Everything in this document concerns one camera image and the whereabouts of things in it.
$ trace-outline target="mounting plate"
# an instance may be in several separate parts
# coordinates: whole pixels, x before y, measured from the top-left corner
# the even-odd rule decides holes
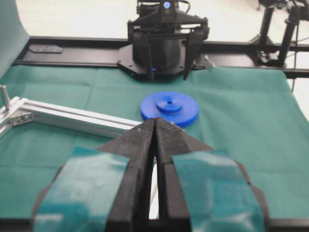
[[[176,65],[173,65],[165,70],[155,70],[154,76],[174,76],[181,74],[184,71],[184,59],[185,59],[185,45],[181,44],[180,60]],[[133,45],[127,45],[119,49],[118,66],[128,71],[131,75],[147,76],[146,68],[133,60]],[[196,57],[192,70],[199,70],[206,68],[205,56],[199,54]]]

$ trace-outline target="cable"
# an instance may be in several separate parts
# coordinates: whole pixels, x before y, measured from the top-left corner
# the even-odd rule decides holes
[[[309,40],[309,37],[306,37],[304,39],[298,40],[298,42],[302,42],[302,41],[305,41],[305,40]]]
[[[191,4],[190,4],[188,1],[186,1],[186,0],[178,0],[178,1],[180,1],[180,2],[182,2],[182,3],[185,3],[185,4],[188,4],[188,9],[187,9],[187,11],[185,12],[185,13],[188,13],[189,10],[190,10],[190,8],[191,8]]]
[[[300,10],[295,0],[292,0],[297,14],[297,29],[296,29],[296,42],[295,42],[295,56],[294,56],[294,69],[296,69],[297,53],[298,53],[298,34],[299,34],[299,21],[300,21]]]

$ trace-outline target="green tablecloth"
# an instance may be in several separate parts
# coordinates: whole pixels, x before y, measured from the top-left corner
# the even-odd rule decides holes
[[[12,67],[0,80],[11,97],[86,109],[141,121],[150,93],[178,91],[200,107],[187,132],[243,163],[267,197],[271,217],[309,217],[309,124],[282,72],[214,68],[166,83],[138,82],[121,70]],[[28,218],[38,191],[75,146],[105,138],[27,124],[0,141],[0,218]]]

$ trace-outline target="aluminum frame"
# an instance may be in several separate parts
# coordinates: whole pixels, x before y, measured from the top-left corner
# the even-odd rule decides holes
[[[141,122],[60,105],[31,101],[27,98],[9,99],[6,87],[0,86],[5,106],[0,109],[0,138],[12,127],[37,122],[74,131],[115,138]]]

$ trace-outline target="blue led light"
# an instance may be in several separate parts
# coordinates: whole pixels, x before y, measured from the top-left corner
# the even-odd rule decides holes
[[[165,9],[169,9],[170,8],[170,2],[169,1],[165,1],[163,3],[163,6],[164,6]]]

